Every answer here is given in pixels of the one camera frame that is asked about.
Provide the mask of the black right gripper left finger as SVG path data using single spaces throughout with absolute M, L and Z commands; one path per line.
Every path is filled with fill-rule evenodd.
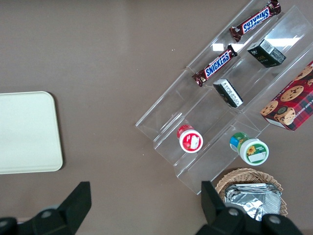
M 2 235 L 74 235 L 91 209 L 90 182 L 80 182 L 55 209 L 46 209 L 24 223 L 0 219 Z

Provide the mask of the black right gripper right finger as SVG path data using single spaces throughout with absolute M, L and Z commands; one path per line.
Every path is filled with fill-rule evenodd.
M 302 232 L 288 218 L 266 214 L 257 221 L 235 207 L 227 207 L 211 181 L 201 183 L 201 207 L 207 223 L 198 235 L 301 235 Z

